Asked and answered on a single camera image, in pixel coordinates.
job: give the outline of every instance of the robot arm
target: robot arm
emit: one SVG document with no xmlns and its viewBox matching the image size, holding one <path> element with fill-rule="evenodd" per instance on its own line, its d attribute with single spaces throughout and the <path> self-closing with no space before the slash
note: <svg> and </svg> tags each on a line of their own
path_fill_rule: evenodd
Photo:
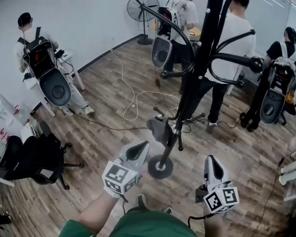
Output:
<svg viewBox="0 0 296 237">
<path fill-rule="evenodd" d="M 125 145 L 117 159 L 109 161 L 102 175 L 104 190 L 114 198 L 122 197 L 141 179 L 141 170 L 149 152 L 149 142 Z"/>
<path fill-rule="evenodd" d="M 213 155 L 207 156 L 204 169 L 205 185 L 196 189 L 195 202 L 204 202 L 211 214 L 225 212 L 239 203 L 236 187 L 230 187 L 227 169 Z"/>
</svg>

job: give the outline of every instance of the man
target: man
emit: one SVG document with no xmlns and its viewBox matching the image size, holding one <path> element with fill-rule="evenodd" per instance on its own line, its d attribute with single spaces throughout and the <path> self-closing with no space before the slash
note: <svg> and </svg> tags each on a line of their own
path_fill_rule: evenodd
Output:
<svg viewBox="0 0 296 237">
<path fill-rule="evenodd" d="M 66 223 L 60 237 L 95 237 L 103 228 L 118 202 L 116 194 L 105 188 L 102 194 L 76 220 Z M 137 197 L 137 207 L 130 209 L 114 227 L 110 237 L 196 237 L 181 220 L 172 216 L 172 209 L 150 211 L 143 194 Z M 204 214 L 209 214 L 204 206 Z M 215 215 L 204 220 L 205 237 L 227 237 L 222 217 Z"/>
<path fill-rule="evenodd" d="M 231 13 L 228 13 L 226 16 L 220 43 L 240 34 L 247 33 L 252 29 L 245 16 L 248 5 L 249 0 L 233 0 L 231 2 L 229 7 Z M 221 53 L 251 57 L 254 55 L 255 47 L 256 36 L 250 35 L 227 45 L 221 50 Z M 238 68 L 238 64 L 224 60 L 214 60 L 212 62 L 212 69 L 214 73 L 220 78 L 224 79 L 236 79 L 235 75 Z M 229 84 L 225 84 L 224 82 L 216 80 L 207 71 L 205 77 L 200 81 L 198 94 L 192 100 L 187 116 L 189 118 L 192 117 L 192 114 L 195 112 L 203 96 L 211 88 L 213 88 L 212 106 L 208 116 L 209 127 L 207 129 L 207 131 L 212 131 L 212 129 L 217 126 L 218 115 L 222 107 L 223 98 L 227 92 L 228 86 Z"/>
<path fill-rule="evenodd" d="M 21 33 L 21 38 L 28 41 L 29 43 L 33 42 L 36 39 L 36 28 L 32 28 L 32 23 L 33 23 L 33 18 L 31 15 L 26 12 L 23 13 L 19 19 L 18 19 L 18 25 L 19 29 L 22 32 Z M 59 44 L 56 40 L 54 40 L 49 33 L 40 31 L 39 37 L 44 37 L 46 40 L 49 40 L 53 45 L 54 48 L 57 49 L 59 47 Z M 17 66 L 20 70 L 20 72 L 24 73 L 25 70 L 28 67 L 28 64 L 24 62 L 23 56 L 24 56 L 24 43 L 17 42 L 15 46 L 15 53 L 16 53 L 16 58 L 17 58 Z M 59 70 L 63 73 L 66 74 L 67 71 L 60 65 L 58 65 Z M 72 92 L 72 97 L 71 97 L 71 102 L 74 102 L 77 104 L 81 109 L 85 112 L 86 115 L 94 113 L 94 110 L 88 106 L 88 103 L 83 99 L 83 96 L 79 93 L 77 88 L 73 84 L 73 79 L 71 75 L 64 75 Z M 62 111 L 65 114 L 72 115 L 72 113 L 69 111 L 69 104 L 66 106 L 61 107 Z"/>
<path fill-rule="evenodd" d="M 295 44 L 296 44 L 296 31 L 292 27 L 287 27 L 284 31 L 284 43 L 287 48 L 287 56 L 290 58 L 296 51 Z M 260 109 L 264 100 L 264 96 L 266 92 L 269 90 L 272 85 L 270 85 L 268 81 L 268 75 L 270 73 L 270 69 L 268 65 L 271 63 L 272 60 L 276 60 L 278 57 L 282 57 L 282 48 L 281 44 L 276 41 L 274 42 L 271 47 L 266 51 L 266 57 L 264 60 L 264 71 L 261 76 L 261 80 L 259 82 L 257 91 L 251 103 L 250 109 L 247 113 L 242 113 L 240 115 L 241 119 L 241 126 L 246 128 L 249 121 L 252 120 L 252 123 L 247 127 L 249 132 L 253 132 L 259 127 L 259 123 L 261 121 L 260 118 Z M 286 94 L 287 86 L 283 85 L 282 92 Z"/>
<path fill-rule="evenodd" d="M 175 8 L 179 13 L 179 20 L 181 21 L 181 25 L 184 26 L 183 33 L 189 39 L 189 30 L 194 27 L 196 23 L 198 23 L 197 13 L 195 4 L 192 3 L 193 0 L 170 0 L 169 6 Z M 174 39 L 172 40 L 172 52 L 167 63 L 164 65 L 163 70 L 173 71 L 173 65 L 175 63 L 181 63 L 182 70 L 185 70 L 189 67 L 190 60 L 190 52 L 183 38 L 176 34 Z M 180 94 L 185 86 L 186 77 L 182 77 L 182 85 L 180 89 Z"/>
</svg>

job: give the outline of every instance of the black cap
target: black cap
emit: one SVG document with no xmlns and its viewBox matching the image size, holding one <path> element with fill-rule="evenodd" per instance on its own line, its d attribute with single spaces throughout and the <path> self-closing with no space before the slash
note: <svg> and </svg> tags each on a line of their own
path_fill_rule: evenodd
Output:
<svg viewBox="0 0 296 237">
<path fill-rule="evenodd" d="M 23 13 L 18 19 L 18 25 L 23 27 L 31 22 L 31 15 L 28 12 Z"/>
<path fill-rule="evenodd" d="M 296 31 L 293 27 L 286 27 L 285 32 L 288 35 L 288 38 L 293 44 L 296 44 Z"/>
</svg>

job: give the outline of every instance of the standing fan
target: standing fan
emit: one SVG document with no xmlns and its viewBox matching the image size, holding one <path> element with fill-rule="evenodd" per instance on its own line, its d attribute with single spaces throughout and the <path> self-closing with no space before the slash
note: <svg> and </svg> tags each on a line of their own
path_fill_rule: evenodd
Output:
<svg viewBox="0 0 296 237">
<path fill-rule="evenodd" d="M 143 3 L 155 11 L 157 11 L 159 8 L 159 2 L 158 0 L 129 0 L 127 4 L 127 12 L 131 18 L 135 19 L 136 21 L 143 22 L 144 24 L 144 37 L 138 40 L 138 44 L 149 45 L 152 44 L 152 39 L 148 39 L 146 36 L 145 22 L 153 19 L 154 16 L 146 11 L 141 10 L 137 1 Z"/>
</svg>

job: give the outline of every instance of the white t-shirt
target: white t-shirt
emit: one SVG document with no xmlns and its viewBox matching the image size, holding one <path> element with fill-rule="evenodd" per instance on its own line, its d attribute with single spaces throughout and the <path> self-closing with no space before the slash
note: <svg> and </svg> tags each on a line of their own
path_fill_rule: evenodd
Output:
<svg viewBox="0 0 296 237">
<path fill-rule="evenodd" d="M 219 44 L 232 37 L 247 33 L 251 29 L 253 28 L 248 22 L 248 20 L 240 18 L 232 13 L 228 13 L 225 24 L 223 26 L 222 36 L 219 41 Z M 252 57 L 254 56 L 255 48 L 256 48 L 256 35 L 249 35 L 245 38 L 239 39 L 225 46 L 220 52 L 239 55 L 239 56 Z M 234 77 L 236 75 L 236 72 L 239 66 L 240 66 L 239 64 L 220 60 L 220 59 L 214 60 L 212 62 L 212 69 L 214 73 L 220 78 L 230 79 L 230 80 L 236 79 Z M 205 77 L 207 77 L 211 81 L 224 84 L 224 82 L 216 80 L 209 71 L 206 72 Z"/>
<path fill-rule="evenodd" d="M 23 39 L 27 40 L 29 43 L 31 43 L 35 40 L 35 37 L 36 37 L 36 27 L 29 28 L 27 31 L 24 32 L 24 36 L 23 36 L 22 32 L 20 32 L 20 33 L 21 33 L 21 35 L 20 35 L 21 38 L 23 38 Z M 55 44 L 55 42 L 56 42 L 50 36 L 50 34 L 43 31 L 42 28 L 40 29 L 39 36 L 44 37 L 45 39 L 49 40 L 53 44 Z M 23 65 L 22 65 L 22 57 L 24 55 L 24 45 L 17 41 L 17 43 L 15 44 L 14 53 L 16 56 L 17 67 L 20 68 L 20 70 L 22 70 L 21 72 L 24 72 L 26 69 L 26 66 L 27 66 L 25 63 L 23 63 Z"/>
<path fill-rule="evenodd" d="M 186 24 L 198 23 L 195 4 L 189 0 L 170 0 L 168 5 L 178 11 L 181 25 L 184 26 L 183 33 L 189 39 L 189 30 L 186 28 Z M 177 35 L 174 40 L 179 44 L 186 44 L 183 38 L 179 35 Z"/>
</svg>

